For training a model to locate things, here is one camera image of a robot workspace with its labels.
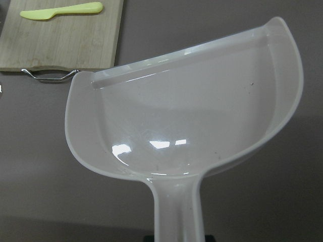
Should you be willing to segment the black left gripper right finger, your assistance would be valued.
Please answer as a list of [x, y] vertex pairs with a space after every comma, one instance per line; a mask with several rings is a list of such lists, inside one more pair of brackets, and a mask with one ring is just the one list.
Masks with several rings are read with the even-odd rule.
[[216, 239], [213, 235], [205, 235], [205, 242], [216, 242]]

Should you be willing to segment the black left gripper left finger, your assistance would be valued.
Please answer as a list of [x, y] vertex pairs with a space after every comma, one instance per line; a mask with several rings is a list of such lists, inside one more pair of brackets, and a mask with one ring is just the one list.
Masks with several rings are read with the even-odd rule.
[[154, 235], [145, 235], [143, 237], [143, 242], [154, 242]]

